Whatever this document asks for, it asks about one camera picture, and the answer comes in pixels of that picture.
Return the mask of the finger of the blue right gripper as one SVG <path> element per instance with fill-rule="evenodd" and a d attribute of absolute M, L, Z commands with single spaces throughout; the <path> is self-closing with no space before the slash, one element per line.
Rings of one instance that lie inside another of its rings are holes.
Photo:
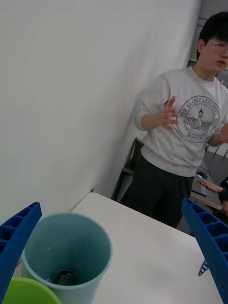
<path fill-rule="evenodd" d="M 206 260 L 204 260 L 204 262 L 202 263 L 200 270 L 198 272 L 198 276 L 203 275 L 207 270 L 208 270 L 208 263 Z"/>

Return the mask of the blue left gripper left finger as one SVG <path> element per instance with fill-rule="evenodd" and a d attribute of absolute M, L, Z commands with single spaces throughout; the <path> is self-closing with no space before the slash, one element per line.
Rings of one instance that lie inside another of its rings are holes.
<path fill-rule="evenodd" d="M 24 247 L 41 216 L 40 203 L 34 202 L 0 226 L 0 300 L 4 299 Z"/>

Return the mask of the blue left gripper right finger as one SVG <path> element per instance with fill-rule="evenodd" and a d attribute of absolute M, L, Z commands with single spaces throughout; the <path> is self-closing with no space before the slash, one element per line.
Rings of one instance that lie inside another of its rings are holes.
<path fill-rule="evenodd" d="M 190 199 L 182 201 L 181 211 L 208 263 L 223 303 L 228 304 L 228 226 Z"/>

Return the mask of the person's hand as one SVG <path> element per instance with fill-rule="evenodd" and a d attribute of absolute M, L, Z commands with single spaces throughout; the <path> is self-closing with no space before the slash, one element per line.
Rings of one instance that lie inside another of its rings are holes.
<path fill-rule="evenodd" d="M 198 180 L 198 182 L 213 192 L 221 193 L 223 191 L 223 188 L 221 186 L 218 186 L 212 182 L 209 182 L 208 180 L 200 179 L 200 180 Z"/>

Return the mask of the person's left hand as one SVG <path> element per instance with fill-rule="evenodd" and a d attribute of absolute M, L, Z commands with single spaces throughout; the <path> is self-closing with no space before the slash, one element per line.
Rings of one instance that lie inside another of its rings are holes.
<path fill-rule="evenodd" d="M 221 143 L 228 143 L 228 123 L 221 128 L 218 139 Z"/>

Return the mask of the person's right hand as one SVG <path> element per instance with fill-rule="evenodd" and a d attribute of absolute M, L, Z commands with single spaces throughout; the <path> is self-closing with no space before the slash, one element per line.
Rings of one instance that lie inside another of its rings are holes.
<path fill-rule="evenodd" d="M 175 100 L 176 97 L 172 96 L 159 114 L 159 126 L 167 131 L 173 131 L 173 126 L 178 124 L 179 114 L 174 107 Z"/>

